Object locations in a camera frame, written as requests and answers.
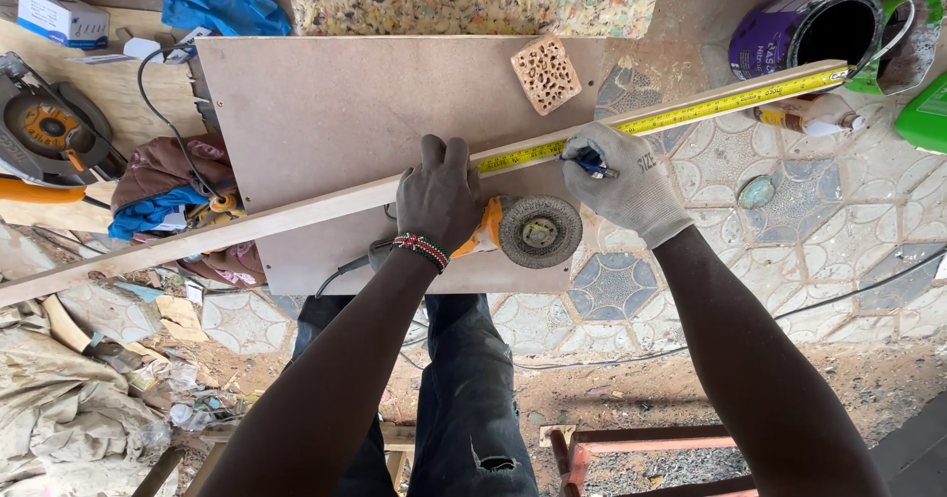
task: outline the hand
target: hand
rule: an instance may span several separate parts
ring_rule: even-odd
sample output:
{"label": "hand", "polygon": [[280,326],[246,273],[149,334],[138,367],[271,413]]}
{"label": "hand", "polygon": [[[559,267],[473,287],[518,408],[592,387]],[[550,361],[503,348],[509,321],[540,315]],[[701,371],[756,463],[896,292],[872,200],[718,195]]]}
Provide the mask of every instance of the hand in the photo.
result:
{"label": "hand", "polygon": [[562,163],[562,175],[569,192],[598,215],[633,230],[648,249],[693,224],[646,140],[593,122],[569,137],[562,157],[573,159],[589,149],[619,176],[593,178],[574,161]]}
{"label": "hand", "polygon": [[461,138],[444,144],[434,135],[420,139],[421,163],[408,168],[398,185],[398,232],[414,233],[454,252],[483,217],[480,173],[471,165]]}

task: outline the yellow measuring tape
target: yellow measuring tape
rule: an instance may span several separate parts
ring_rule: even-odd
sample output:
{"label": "yellow measuring tape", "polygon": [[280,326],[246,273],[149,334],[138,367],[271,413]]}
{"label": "yellow measuring tape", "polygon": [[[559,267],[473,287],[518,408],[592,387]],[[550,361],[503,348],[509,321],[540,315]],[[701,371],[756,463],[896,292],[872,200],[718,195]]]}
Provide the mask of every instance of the yellow measuring tape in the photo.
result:
{"label": "yellow measuring tape", "polygon": [[[691,106],[677,108],[675,110],[669,110],[667,112],[661,112],[653,116],[646,116],[644,118],[639,118],[637,120],[632,120],[631,122],[612,127],[618,129],[619,131],[624,131],[630,135],[633,135],[643,131],[649,131],[657,128],[666,128],[680,124],[682,122],[693,121],[695,119],[703,118],[704,116],[710,116],[711,114],[717,114],[719,112],[755,105],[757,103],[772,100],[774,96],[784,96],[802,92],[814,92],[825,89],[826,87],[840,85],[845,81],[845,76],[848,75],[850,68],[851,67],[842,69],[834,68],[832,70],[826,70],[820,73],[799,77],[799,79],[793,79],[783,83],[776,83],[775,85],[770,85],[769,87],[739,92],[726,97],[705,101],[704,103],[698,103]],[[481,161],[476,167],[480,170],[480,173],[483,174],[501,168],[506,168],[507,166],[513,166],[515,164],[523,164],[536,159],[560,155],[562,154],[562,149],[564,147],[565,140],[557,140],[555,142],[538,145],[537,147],[521,149],[520,151],[507,153],[505,155],[497,155],[496,157],[491,157]]]}

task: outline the green container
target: green container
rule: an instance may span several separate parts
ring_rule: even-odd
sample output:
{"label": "green container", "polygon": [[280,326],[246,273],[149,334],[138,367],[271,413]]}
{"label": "green container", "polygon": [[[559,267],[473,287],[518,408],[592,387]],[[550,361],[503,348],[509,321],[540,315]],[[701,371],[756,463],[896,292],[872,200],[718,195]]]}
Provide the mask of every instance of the green container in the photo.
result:
{"label": "green container", "polygon": [[894,128],[915,147],[947,153],[947,73],[907,104]]}

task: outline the torn jeans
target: torn jeans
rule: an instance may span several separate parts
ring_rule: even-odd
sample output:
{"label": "torn jeans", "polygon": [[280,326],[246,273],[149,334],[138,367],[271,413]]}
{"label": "torn jeans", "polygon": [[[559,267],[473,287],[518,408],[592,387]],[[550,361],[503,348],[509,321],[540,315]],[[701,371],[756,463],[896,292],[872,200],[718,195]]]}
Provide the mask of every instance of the torn jeans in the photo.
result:
{"label": "torn jeans", "polygon": [[[292,359],[351,299],[306,300]],[[427,295],[425,303],[432,363],[421,373],[408,495],[538,495],[513,398],[510,348],[493,326],[486,295]],[[395,496],[377,418],[333,495]]]}

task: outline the beaded bracelet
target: beaded bracelet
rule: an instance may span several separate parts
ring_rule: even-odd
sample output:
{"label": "beaded bracelet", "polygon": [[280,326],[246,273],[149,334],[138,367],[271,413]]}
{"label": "beaded bracelet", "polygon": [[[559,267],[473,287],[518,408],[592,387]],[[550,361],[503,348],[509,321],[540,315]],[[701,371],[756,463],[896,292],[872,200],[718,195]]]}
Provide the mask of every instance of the beaded bracelet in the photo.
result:
{"label": "beaded bracelet", "polygon": [[451,261],[451,256],[444,251],[444,248],[438,246],[433,240],[414,233],[398,234],[391,247],[410,249],[423,254],[437,266],[437,273],[444,273],[444,268],[447,268],[447,263]]}

